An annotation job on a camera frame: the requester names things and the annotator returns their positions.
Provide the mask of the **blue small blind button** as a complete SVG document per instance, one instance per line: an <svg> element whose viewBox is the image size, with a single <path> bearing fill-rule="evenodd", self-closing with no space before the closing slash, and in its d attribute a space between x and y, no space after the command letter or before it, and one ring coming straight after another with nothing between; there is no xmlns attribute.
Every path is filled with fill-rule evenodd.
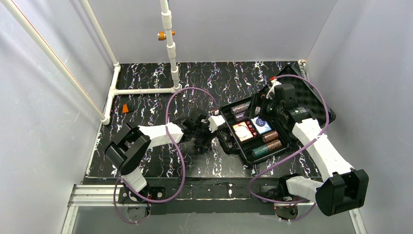
<svg viewBox="0 0 413 234"><path fill-rule="evenodd" d="M255 124L256 124L258 127L261 128L261 127L266 126L266 121L263 121L262 119L258 118L258 119L255 120Z"/></svg>

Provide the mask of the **orange black 100 chip stack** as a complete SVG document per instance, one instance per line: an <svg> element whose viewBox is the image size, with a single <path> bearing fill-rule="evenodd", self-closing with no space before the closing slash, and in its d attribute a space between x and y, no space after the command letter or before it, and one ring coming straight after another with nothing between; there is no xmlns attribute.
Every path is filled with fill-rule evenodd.
<svg viewBox="0 0 413 234"><path fill-rule="evenodd" d="M279 133L277 131L271 131L271 132L263 134L262 136L262 140L265 143L272 142L274 140L277 140L278 138L279 138Z"/></svg>

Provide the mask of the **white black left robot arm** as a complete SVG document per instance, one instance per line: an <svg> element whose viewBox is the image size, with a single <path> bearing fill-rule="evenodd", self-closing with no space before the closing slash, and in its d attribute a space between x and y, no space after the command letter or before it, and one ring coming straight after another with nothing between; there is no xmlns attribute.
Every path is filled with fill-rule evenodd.
<svg viewBox="0 0 413 234"><path fill-rule="evenodd" d="M148 149L194 140L205 146L225 123L222 116L207 116L196 109L188 117L156 126L127 123L107 143L104 155L120 173L126 187L140 192L147 186L139 165Z"/></svg>

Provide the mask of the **black poker set case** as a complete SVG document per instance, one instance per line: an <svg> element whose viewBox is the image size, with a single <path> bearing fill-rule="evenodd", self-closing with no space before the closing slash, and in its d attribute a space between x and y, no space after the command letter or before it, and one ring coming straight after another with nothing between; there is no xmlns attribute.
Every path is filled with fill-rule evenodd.
<svg viewBox="0 0 413 234"><path fill-rule="evenodd" d="M300 72L298 69L294 68L291 65L285 66L277 75L277 80L282 83L280 88L276 88L275 91L281 92L284 94L284 101L282 102L282 122L267 122L272 131L277 131L279 133L279 140L282 142L282 147L276 151L273 151L266 156L254 158L252 156L252 150L260 147L264 144L262 135L258 132L256 137L253 137L249 140L240 142L238 137L235 135L233 130L233 125L243 122L250 121L255 117L260 117L260 107L256 107L255 113L252 114L252 117L249 117L251 114L250 109L248 108L245 112L247 117L245 120L236 122L234 116L231 113L230 108L240 105L245 102L251 102L251 94L248 98L243 98L237 100L235 103L227 104L220 108L220 114L225 119L225 125L217 133L218 140L227 154L238 153L243 162L248 166L253 166L261 162L266 161L268 158L273 156L282 155L286 150L291 149L299 143L299 140L293 136L292 130L294 124L301 122L307 118L316 119L320 127L324 127L326 119L329 119L330 122L333 122L336 119L336 114L331 108L326 110L323 107L321 98L318 93L312 88L307 82L297 79L296 76L299 76ZM270 89L270 85L266 84L261 90L257 93L264 93Z"/></svg>

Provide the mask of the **purple 500 poker chip stack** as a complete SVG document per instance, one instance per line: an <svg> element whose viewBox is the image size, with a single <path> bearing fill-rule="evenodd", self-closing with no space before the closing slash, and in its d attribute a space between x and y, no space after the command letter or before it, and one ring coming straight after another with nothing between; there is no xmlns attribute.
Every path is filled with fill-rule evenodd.
<svg viewBox="0 0 413 234"><path fill-rule="evenodd" d="M241 113L236 114L234 116L235 121L239 122L239 121L245 120L247 117L244 114L245 114L245 112L241 112Z"/></svg>

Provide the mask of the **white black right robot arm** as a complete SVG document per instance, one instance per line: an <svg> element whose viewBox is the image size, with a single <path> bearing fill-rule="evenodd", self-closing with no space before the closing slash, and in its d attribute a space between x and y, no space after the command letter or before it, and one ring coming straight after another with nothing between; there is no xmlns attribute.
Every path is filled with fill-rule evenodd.
<svg viewBox="0 0 413 234"><path fill-rule="evenodd" d="M300 106L292 84L274 83L254 93L247 110L248 113L261 108L260 117L265 121L280 122L283 128L303 146L281 160L284 163L306 150L322 176L322 181L314 181L298 174L283 176L273 192L262 195L250 193L272 203L283 204L282 198L297 196L300 202L314 202L326 216L363 207L369 177L363 169L356 170L347 162L329 141L325 131L329 125L326 119L323 128L311 109Z"/></svg>

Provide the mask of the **blue playing card deck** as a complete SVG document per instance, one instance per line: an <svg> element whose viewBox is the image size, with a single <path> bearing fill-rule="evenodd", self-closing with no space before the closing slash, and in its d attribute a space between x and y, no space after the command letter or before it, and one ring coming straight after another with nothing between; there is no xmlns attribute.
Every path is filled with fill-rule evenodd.
<svg viewBox="0 0 413 234"><path fill-rule="evenodd" d="M255 117L251 121L260 135L272 131L270 125L266 121L262 120L260 117Z"/></svg>

